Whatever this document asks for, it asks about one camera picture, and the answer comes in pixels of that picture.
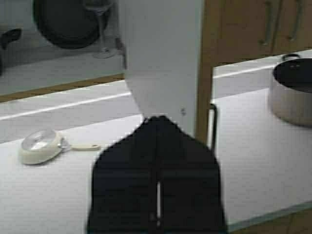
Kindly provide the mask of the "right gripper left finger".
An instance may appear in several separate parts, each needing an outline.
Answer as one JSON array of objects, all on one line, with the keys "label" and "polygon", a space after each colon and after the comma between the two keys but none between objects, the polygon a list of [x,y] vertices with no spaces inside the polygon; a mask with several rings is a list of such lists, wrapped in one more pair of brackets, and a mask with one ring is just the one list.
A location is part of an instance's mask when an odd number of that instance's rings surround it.
[{"label": "right gripper left finger", "polygon": [[88,234],[149,234],[156,217],[158,118],[100,153],[92,170]]}]

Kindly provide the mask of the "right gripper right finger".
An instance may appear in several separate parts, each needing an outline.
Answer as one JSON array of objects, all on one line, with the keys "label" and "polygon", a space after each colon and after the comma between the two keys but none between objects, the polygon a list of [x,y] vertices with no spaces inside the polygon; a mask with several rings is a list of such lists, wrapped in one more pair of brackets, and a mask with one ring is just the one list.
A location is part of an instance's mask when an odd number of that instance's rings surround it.
[{"label": "right gripper right finger", "polygon": [[166,234],[225,234],[220,167],[214,153],[167,117],[157,119],[157,196]]}]

